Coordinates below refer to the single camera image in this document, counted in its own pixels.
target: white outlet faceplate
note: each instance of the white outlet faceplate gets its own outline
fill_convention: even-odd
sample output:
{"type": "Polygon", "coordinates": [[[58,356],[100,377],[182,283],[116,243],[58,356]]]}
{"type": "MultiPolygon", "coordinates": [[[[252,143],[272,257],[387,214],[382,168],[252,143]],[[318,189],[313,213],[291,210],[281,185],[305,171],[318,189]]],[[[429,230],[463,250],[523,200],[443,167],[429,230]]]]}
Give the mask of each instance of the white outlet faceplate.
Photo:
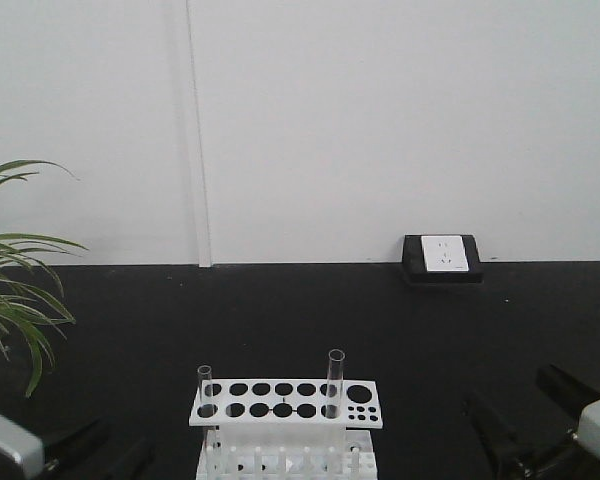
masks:
{"type": "Polygon", "coordinates": [[[423,235],[422,252],[428,272],[468,272],[469,262],[460,235],[423,235]]]}

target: rack hole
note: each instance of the rack hole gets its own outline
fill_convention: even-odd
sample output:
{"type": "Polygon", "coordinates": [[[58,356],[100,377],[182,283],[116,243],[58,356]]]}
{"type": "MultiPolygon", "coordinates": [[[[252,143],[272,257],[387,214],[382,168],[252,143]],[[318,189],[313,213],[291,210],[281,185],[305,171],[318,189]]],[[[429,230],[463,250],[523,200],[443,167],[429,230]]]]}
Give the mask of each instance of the rack hole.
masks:
{"type": "Polygon", "coordinates": [[[256,418],[264,417],[269,413],[269,406],[264,403],[254,403],[251,405],[251,408],[249,408],[249,413],[256,418]]]}
{"type": "Polygon", "coordinates": [[[371,400],[371,390],[364,385],[351,385],[347,389],[347,397],[356,403],[367,403],[371,400]]]}
{"type": "Polygon", "coordinates": [[[231,393],[231,395],[235,395],[236,397],[244,395],[245,393],[247,393],[247,390],[248,387],[246,383],[234,383],[233,385],[231,385],[231,387],[229,387],[229,392],[231,393]]]}
{"type": "Polygon", "coordinates": [[[316,386],[311,383],[301,383],[298,385],[298,393],[304,397],[308,397],[316,393],[316,386]]]}
{"type": "Polygon", "coordinates": [[[300,415],[302,418],[311,418],[314,417],[316,414],[316,407],[314,407],[310,403],[303,403],[298,407],[297,412],[298,415],[300,415]]]}
{"type": "Polygon", "coordinates": [[[290,395],[293,392],[293,386],[290,383],[279,383],[276,385],[276,393],[278,395],[290,395]]]}
{"type": "Polygon", "coordinates": [[[207,397],[215,397],[222,390],[222,385],[219,383],[213,383],[211,385],[205,385],[204,394],[207,397]]]}
{"type": "Polygon", "coordinates": [[[198,416],[200,418],[209,418],[213,417],[218,411],[218,406],[212,403],[205,403],[198,407],[198,416]]]}
{"type": "Polygon", "coordinates": [[[320,408],[320,413],[325,418],[337,418],[338,417],[338,407],[336,405],[323,405],[320,408]]]}
{"type": "Polygon", "coordinates": [[[276,417],[285,418],[293,413],[293,408],[288,403],[279,403],[273,407],[273,414],[276,417]]]}
{"type": "Polygon", "coordinates": [[[256,395],[266,395],[271,391],[271,385],[268,383],[256,383],[251,390],[256,395]]]}
{"type": "Polygon", "coordinates": [[[244,413],[244,405],[241,403],[232,403],[227,407],[227,417],[237,418],[244,413]]]}
{"type": "Polygon", "coordinates": [[[335,385],[327,385],[323,383],[320,385],[320,393],[326,397],[335,397],[338,393],[338,387],[335,385]]]}

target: white wall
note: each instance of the white wall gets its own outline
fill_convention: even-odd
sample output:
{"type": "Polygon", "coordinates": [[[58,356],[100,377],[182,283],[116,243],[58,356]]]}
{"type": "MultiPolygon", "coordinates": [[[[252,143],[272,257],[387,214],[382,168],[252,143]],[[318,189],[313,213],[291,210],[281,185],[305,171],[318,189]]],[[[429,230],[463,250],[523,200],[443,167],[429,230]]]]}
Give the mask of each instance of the white wall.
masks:
{"type": "Polygon", "coordinates": [[[600,2],[0,0],[0,231],[52,263],[600,260],[600,2]],[[194,225],[194,210],[197,214],[194,225]]]}
{"type": "Polygon", "coordinates": [[[0,0],[0,163],[80,179],[5,187],[0,232],[90,248],[56,264],[197,263],[188,41],[178,0],[0,0]]]}
{"type": "Polygon", "coordinates": [[[215,262],[600,260],[600,1],[193,6],[215,262]]]}

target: small hole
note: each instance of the small hole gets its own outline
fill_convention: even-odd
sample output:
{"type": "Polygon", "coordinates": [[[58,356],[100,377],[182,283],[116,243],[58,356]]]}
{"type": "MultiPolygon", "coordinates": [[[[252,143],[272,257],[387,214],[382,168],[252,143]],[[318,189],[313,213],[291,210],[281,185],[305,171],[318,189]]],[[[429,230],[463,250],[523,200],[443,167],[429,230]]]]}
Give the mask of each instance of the small hole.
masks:
{"type": "Polygon", "coordinates": [[[254,403],[251,405],[251,408],[249,408],[249,413],[251,413],[251,416],[256,418],[264,417],[267,413],[269,413],[269,407],[264,403],[254,403]]]}
{"type": "Polygon", "coordinates": [[[351,385],[347,389],[347,397],[356,403],[367,403],[371,400],[371,390],[364,385],[351,385]]]}
{"type": "Polygon", "coordinates": [[[301,383],[298,385],[298,393],[304,397],[316,393],[316,386],[311,383],[301,383]]]}
{"type": "Polygon", "coordinates": [[[198,416],[200,418],[209,418],[213,417],[218,411],[218,406],[213,405],[212,403],[206,403],[198,407],[198,416]]]}
{"type": "Polygon", "coordinates": [[[271,385],[268,383],[256,383],[251,390],[256,395],[266,395],[271,391],[271,385]]]}
{"type": "Polygon", "coordinates": [[[303,403],[298,407],[297,412],[302,418],[311,418],[316,414],[316,407],[309,403],[303,403]]]}
{"type": "Polygon", "coordinates": [[[212,385],[206,385],[204,387],[204,394],[207,397],[215,397],[222,390],[222,385],[219,383],[214,383],[212,385]]]}
{"type": "Polygon", "coordinates": [[[229,392],[231,393],[231,395],[235,395],[236,397],[244,395],[245,393],[247,393],[247,390],[248,388],[246,383],[234,383],[233,385],[231,385],[231,387],[229,387],[229,392]]]}
{"type": "Polygon", "coordinates": [[[293,413],[293,408],[288,403],[279,403],[273,407],[273,414],[276,417],[285,418],[293,413]]]}
{"type": "Polygon", "coordinates": [[[237,418],[244,413],[244,405],[241,403],[232,403],[227,407],[227,417],[237,418]]]}
{"type": "Polygon", "coordinates": [[[293,386],[290,383],[279,383],[276,385],[276,393],[278,395],[289,395],[293,392],[293,386]]]}

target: test tube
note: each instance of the test tube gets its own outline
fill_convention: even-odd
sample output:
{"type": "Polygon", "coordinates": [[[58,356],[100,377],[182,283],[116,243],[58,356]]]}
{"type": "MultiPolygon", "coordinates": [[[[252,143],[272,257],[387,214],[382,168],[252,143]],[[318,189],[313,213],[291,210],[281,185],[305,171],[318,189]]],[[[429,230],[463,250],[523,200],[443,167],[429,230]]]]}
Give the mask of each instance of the test tube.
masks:
{"type": "Polygon", "coordinates": [[[304,480],[309,480],[311,478],[311,470],[313,466],[311,465],[311,448],[304,447],[302,449],[302,478],[304,480]]]}
{"type": "Polygon", "coordinates": [[[229,449],[229,478],[238,480],[238,449],[235,446],[229,449]]]}
{"type": "Polygon", "coordinates": [[[327,478],[333,480],[336,474],[336,449],[329,447],[327,450],[327,478]]]}
{"type": "Polygon", "coordinates": [[[287,449],[280,447],[278,450],[278,478],[284,480],[287,476],[287,449]]]}
{"type": "Polygon", "coordinates": [[[207,461],[207,478],[209,480],[216,478],[216,459],[213,454],[213,447],[207,445],[205,449],[205,459],[207,461]]]}
{"type": "Polygon", "coordinates": [[[353,447],[351,450],[351,480],[358,480],[360,476],[360,449],[353,447]]]}
{"type": "Polygon", "coordinates": [[[340,415],[343,372],[344,352],[334,348],[329,351],[329,370],[327,371],[327,391],[325,392],[324,408],[324,416],[327,418],[337,418],[340,415]]]}
{"type": "MultiPolygon", "coordinates": [[[[202,418],[212,417],[216,413],[217,407],[213,403],[213,377],[209,365],[198,367],[198,392],[200,397],[198,414],[202,418]]],[[[208,425],[202,429],[205,452],[207,447],[216,447],[216,428],[216,425],[208,425]]]]}
{"type": "Polygon", "coordinates": [[[256,480],[262,479],[262,448],[256,447],[253,454],[253,476],[256,480]]]}

